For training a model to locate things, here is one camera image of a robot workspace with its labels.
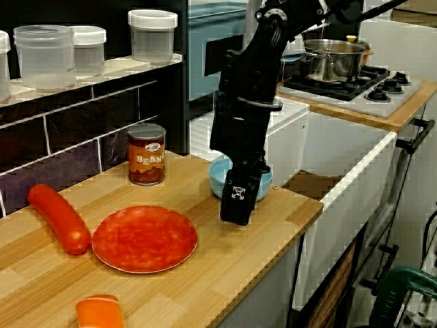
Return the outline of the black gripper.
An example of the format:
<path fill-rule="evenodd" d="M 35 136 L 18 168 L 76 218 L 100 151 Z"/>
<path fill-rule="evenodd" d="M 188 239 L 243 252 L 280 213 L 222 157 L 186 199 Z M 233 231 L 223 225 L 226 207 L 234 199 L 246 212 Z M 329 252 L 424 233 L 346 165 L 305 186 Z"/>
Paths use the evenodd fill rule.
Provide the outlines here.
<path fill-rule="evenodd" d="M 246 226 L 255 208 L 262 177 L 258 169 L 253 169 L 265 156 L 271 113 L 280 112 L 283 104 L 277 99 L 257 102 L 219 97 L 215 106 L 210 149 L 229 157 L 237 168 L 230 169 L 226 175 L 220 218 Z"/>

